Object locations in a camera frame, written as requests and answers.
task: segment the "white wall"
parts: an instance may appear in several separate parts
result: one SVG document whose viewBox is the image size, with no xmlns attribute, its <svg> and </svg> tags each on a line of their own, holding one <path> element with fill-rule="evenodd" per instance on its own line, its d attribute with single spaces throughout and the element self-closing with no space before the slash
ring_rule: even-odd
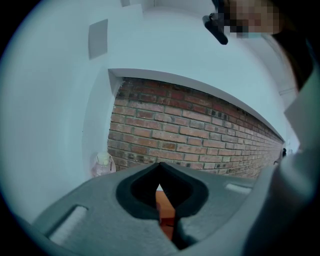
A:
<svg viewBox="0 0 320 256">
<path fill-rule="evenodd" d="M 28 222 L 89 178 L 90 149 L 106 148 L 108 54 L 89 61 L 89 25 L 109 19 L 110 36 L 121 39 L 141 18 L 141 7 L 121 8 L 119 0 L 44 1 L 15 34 L 0 67 L 0 184 Z M 90 98 L 99 93 L 108 105 Z M 83 150 L 83 131 L 92 137 L 98 127 L 88 129 L 97 120 L 87 106 L 101 111 L 104 131 Z"/>
<path fill-rule="evenodd" d="M 236 38 L 220 45 L 202 20 L 158 7 L 127 33 L 108 56 L 110 69 L 137 69 L 199 81 L 193 88 L 213 94 L 253 114 L 286 138 L 284 106 L 262 62 Z"/>
</svg>

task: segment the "brick wall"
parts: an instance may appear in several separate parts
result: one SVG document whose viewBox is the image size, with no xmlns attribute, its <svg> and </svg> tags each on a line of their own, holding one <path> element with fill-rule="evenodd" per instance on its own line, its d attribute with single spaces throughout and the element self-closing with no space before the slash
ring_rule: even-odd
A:
<svg viewBox="0 0 320 256">
<path fill-rule="evenodd" d="M 111 116 L 108 152 L 117 170 L 171 162 L 255 178 L 283 142 L 266 125 L 212 95 L 154 80 L 125 78 Z"/>
</svg>

